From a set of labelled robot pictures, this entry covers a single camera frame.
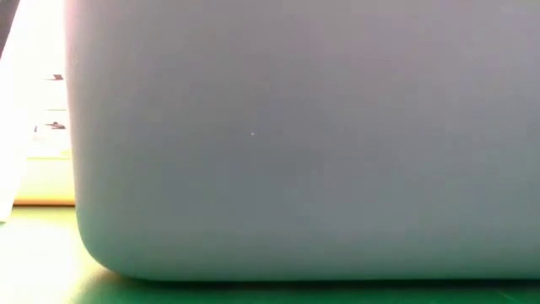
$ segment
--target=gray plastic surface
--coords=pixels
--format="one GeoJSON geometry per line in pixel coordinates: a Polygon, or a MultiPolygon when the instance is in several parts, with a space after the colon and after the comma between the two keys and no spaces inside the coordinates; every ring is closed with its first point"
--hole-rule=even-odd
{"type": "Polygon", "coordinates": [[[540,3],[67,0],[67,27],[106,267],[540,277],[540,3]]]}

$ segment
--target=blurry object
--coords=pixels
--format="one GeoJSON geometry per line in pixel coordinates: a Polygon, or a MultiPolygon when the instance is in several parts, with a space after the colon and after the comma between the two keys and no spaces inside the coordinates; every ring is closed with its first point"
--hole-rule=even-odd
{"type": "MultiPolygon", "coordinates": [[[[9,126],[0,149],[0,218],[19,185],[17,204],[73,203],[63,0],[0,0],[0,17],[17,4],[0,60],[0,119],[9,126]]],[[[0,21],[0,39],[5,28],[0,21]]]]}
{"type": "Polygon", "coordinates": [[[0,60],[18,6],[19,0],[0,0],[0,60]]]}

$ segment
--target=white object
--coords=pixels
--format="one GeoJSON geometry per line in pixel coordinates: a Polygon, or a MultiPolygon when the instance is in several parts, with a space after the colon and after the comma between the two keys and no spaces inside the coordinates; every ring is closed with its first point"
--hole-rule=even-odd
{"type": "Polygon", "coordinates": [[[66,5],[78,228],[107,268],[540,278],[537,2],[66,5]]]}
{"type": "Polygon", "coordinates": [[[60,0],[20,1],[0,60],[0,220],[11,213],[24,172],[43,79],[63,71],[61,16],[60,0]]]}

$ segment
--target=green table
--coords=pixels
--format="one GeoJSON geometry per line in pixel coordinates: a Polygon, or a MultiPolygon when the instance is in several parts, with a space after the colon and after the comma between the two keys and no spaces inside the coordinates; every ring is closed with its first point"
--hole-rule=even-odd
{"type": "Polygon", "coordinates": [[[15,208],[0,224],[0,303],[540,303],[540,282],[163,284],[99,266],[73,208],[15,208]]]}

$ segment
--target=green surface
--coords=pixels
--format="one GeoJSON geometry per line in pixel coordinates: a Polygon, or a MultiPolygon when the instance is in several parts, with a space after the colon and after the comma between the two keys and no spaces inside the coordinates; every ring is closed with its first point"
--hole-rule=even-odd
{"type": "Polygon", "coordinates": [[[0,224],[0,303],[540,303],[540,282],[163,284],[100,267],[73,208],[16,208],[0,224]]]}

